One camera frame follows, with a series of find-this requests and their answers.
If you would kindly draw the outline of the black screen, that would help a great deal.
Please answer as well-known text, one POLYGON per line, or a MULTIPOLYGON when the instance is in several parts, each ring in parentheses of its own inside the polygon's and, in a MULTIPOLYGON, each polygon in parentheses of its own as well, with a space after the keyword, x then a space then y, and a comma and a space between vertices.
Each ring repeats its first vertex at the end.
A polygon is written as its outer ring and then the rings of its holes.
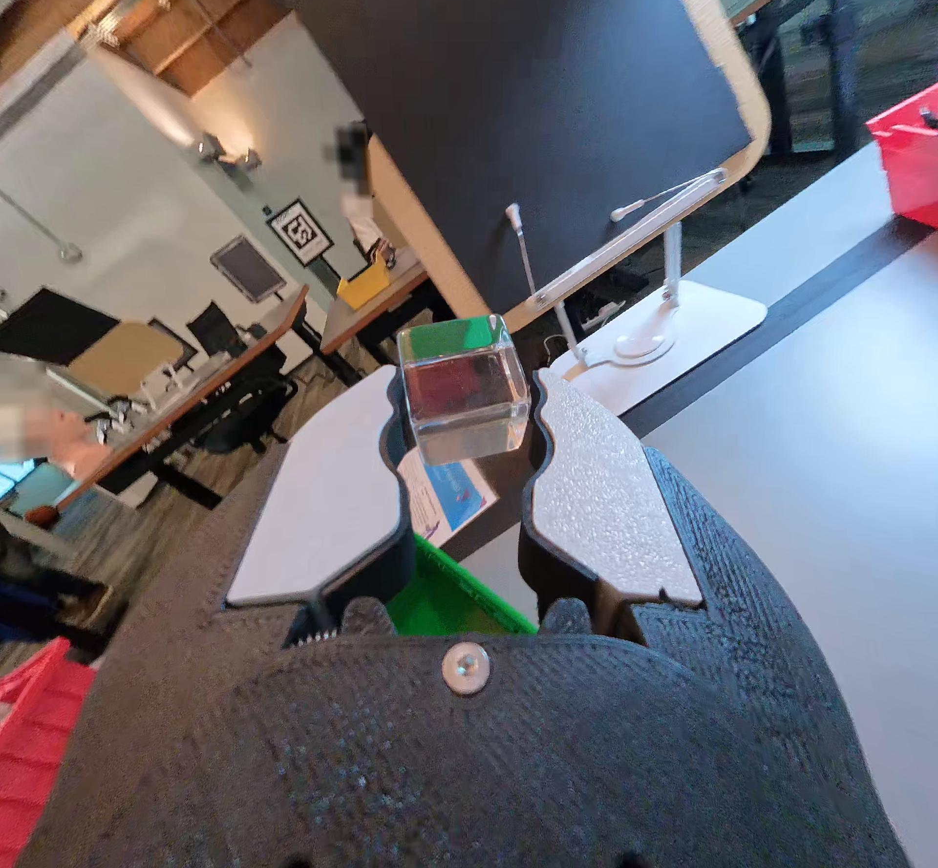
POLYGON ((40 288, 1 323, 1 352, 68 367, 120 324, 50 288, 40 288))

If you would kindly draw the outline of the clear glass cube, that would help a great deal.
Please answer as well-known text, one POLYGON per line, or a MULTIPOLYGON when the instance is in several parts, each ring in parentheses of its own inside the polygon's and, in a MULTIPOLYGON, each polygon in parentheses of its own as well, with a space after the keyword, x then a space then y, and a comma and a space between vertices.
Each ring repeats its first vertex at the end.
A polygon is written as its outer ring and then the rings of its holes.
POLYGON ((500 315, 413 326, 397 334, 396 345, 410 427, 425 465, 521 448, 531 394, 500 315))

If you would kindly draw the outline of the red plastic bin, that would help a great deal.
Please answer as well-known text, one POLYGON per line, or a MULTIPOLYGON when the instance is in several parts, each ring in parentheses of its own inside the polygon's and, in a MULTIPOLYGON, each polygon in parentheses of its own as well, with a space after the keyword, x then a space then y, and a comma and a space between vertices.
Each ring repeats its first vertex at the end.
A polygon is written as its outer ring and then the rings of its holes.
POLYGON ((868 120, 895 214, 937 229, 937 84, 868 120))
POLYGON ((12 867, 52 793, 97 671, 56 638, 1 678, 1 865, 12 867))

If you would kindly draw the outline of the yellow bin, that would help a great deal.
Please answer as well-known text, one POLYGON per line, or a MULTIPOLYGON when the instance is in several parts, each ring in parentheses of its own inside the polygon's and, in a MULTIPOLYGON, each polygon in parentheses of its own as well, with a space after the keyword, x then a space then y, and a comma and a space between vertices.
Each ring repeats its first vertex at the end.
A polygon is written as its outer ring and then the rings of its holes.
POLYGON ((363 306, 377 298, 390 287, 392 271, 386 264, 383 256, 377 254, 368 268, 358 273, 351 280, 340 279, 337 288, 337 298, 346 304, 352 311, 357 312, 363 306))

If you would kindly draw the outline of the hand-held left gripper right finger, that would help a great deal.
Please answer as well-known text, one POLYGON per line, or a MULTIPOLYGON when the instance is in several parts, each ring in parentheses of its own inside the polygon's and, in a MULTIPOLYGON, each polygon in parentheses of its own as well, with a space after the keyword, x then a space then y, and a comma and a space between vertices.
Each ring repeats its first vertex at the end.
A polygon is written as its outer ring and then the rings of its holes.
POLYGON ((522 492, 519 566, 541 598, 561 572, 615 602, 699 606, 704 594, 639 439, 562 376, 533 375, 532 449, 542 459, 522 492))

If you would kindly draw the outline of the wooden office desk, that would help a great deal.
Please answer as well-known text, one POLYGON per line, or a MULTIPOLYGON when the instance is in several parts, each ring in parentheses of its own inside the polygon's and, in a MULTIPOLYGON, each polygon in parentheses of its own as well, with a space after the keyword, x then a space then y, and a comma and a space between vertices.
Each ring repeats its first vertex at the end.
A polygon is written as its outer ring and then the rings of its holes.
POLYGON ((96 489, 122 493, 145 474, 176 489, 205 509, 213 509, 220 496, 174 468, 169 457, 193 435, 211 425, 243 393, 238 382, 242 371, 289 332, 301 333, 307 312, 310 287, 293 288, 267 311, 259 324, 261 337, 245 335, 248 343, 236 357, 222 353, 207 360, 182 387, 174 387, 155 410, 136 413, 123 433, 108 440, 108 456, 89 476, 73 483, 55 502, 63 511, 84 493, 96 489))
POLYGON ((428 311, 437 295, 422 263, 406 252, 398 257, 389 284, 358 308, 341 297, 334 299, 326 315, 320 351, 331 355, 356 339, 378 364, 396 363, 396 348, 388 354, 384 343, 394 340, 399 330, 428 311))

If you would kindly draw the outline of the framed marker poster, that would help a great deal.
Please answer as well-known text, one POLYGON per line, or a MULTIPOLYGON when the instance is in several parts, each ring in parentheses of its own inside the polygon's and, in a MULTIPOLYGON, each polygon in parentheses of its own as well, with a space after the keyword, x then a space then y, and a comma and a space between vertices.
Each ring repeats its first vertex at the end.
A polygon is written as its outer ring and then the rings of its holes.
POLYGON ((299 197, 268 215, 265 225, 303 267, 310 267, 334 246, 334 241, 299 197))

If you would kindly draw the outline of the grey wall screen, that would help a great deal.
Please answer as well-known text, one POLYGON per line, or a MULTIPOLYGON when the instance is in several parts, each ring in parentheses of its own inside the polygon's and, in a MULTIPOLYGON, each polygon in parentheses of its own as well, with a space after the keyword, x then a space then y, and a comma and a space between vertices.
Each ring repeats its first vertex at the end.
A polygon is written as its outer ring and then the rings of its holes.
POLYGON ((287 280, 242 234, 213 252, 209 262, 252 304, 279 298, 287 286, 287 280))

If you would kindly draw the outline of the black panel with wooden rim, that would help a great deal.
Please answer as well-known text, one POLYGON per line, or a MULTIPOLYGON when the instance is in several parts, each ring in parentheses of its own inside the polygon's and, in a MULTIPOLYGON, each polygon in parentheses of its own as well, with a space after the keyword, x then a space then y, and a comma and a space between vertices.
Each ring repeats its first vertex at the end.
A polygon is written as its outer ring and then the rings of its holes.
POLYGON ((379 201, 459 317, 530 302, 613 241, 611 212, 767 147, 720 0, 283 0, 372 131, 379 201))

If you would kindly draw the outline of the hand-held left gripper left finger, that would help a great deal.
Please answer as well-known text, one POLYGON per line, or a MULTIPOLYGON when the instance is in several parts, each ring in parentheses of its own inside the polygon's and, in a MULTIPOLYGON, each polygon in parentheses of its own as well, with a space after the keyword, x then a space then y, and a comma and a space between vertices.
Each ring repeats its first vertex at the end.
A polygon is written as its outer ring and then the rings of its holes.
POLYGON ((289 440, 227 606, 311 602, 410 529, 404 403, 401 370, 382 366, 289 440))

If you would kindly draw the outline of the beige board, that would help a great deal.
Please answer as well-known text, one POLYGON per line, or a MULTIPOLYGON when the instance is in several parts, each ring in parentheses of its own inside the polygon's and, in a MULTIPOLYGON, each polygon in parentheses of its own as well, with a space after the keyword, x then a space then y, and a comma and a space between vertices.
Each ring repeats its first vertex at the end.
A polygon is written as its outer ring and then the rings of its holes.
POLYGON ((66 369, 103 397, 133 397, 148 378, 183 354, 183 345, 171 335, 142 322, 122 321, 66 369))

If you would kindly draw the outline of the green plastic bin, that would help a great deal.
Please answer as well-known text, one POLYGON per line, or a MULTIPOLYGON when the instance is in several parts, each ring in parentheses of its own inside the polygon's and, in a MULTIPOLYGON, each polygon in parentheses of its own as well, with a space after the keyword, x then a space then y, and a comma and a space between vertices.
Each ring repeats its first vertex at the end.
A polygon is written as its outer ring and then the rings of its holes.
POLYGON ((386 606, 402 636, 535 635, 537 626, 419 536, 415 569, 386 606))

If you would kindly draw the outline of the printed leaflet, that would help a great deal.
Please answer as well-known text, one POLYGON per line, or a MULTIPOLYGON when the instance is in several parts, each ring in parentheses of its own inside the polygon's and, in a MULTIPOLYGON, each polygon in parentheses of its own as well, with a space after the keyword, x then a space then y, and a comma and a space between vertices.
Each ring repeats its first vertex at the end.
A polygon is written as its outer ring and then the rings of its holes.
POLYGON ((408 491, 415 535, 440 550, 500 499, 475 460, 427 465, 413 449, 398 473, 408 491))

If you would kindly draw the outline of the white panel stand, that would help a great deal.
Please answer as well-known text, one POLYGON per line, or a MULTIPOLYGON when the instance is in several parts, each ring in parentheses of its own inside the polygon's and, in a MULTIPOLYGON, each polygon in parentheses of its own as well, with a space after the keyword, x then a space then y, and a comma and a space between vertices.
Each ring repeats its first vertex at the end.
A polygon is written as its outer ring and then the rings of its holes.
POLYGON ((693 282, 682 274, 682 220, 728 180, 726 168, 711 169, 612 211, 610 221, 615 225, 639 211, 644 216, 541 287, 533 280, 520 206, 513 203, 505 210, 519 242, 530 289, 522 307, 552 309, 568 344, 568 351, 554 361, 551 371, 614 415, 627 413, 659 393, 767 318, 763 303, 693 282), (577 340, 564 299, 659 236, 664 253, 662 287, 596 333, 577 340))

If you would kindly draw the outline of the wall lamp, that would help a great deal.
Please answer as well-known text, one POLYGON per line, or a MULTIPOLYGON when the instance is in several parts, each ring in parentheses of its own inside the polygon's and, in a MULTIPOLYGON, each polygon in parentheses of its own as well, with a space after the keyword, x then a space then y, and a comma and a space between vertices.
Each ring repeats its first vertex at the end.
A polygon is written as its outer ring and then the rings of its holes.
POLYGON ((263 160, 254 148, 235 154, 229 152, 217 135, 203 133, 194 143, 194 150, 200 162, 215 164, 232 172, 251 173, 263 164, 263 160))

